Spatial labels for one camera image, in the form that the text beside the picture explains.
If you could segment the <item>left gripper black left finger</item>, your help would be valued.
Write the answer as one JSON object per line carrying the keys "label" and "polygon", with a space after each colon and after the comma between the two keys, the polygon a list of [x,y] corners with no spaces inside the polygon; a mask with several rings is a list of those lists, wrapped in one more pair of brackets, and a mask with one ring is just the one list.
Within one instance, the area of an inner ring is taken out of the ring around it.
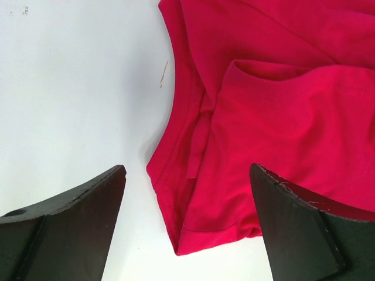
{"label": "left gripper black left finger", "polygon": [[101,280],[125,182],[116,165],[1,216],[1,280]]}

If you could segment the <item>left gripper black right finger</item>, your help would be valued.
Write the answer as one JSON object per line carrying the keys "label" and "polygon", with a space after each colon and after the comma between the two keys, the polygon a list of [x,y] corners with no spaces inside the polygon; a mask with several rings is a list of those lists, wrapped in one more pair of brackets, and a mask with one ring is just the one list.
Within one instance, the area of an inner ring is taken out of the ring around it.
{"label": "left gripper black right finger", "polygon": [[253,164],[250,182],[274,280],[374,280],[374,213]]}

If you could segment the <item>crimson red t shirt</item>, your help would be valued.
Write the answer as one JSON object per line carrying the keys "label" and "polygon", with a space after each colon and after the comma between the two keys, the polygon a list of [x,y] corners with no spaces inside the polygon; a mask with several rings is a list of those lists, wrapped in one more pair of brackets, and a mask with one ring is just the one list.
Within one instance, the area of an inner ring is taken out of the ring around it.
{"label": "crimson red t shirt", "polygon": [[261,235],[258,163],[374,210],[373,1],[160,1],[175,58],[146,170],[176,255]]}

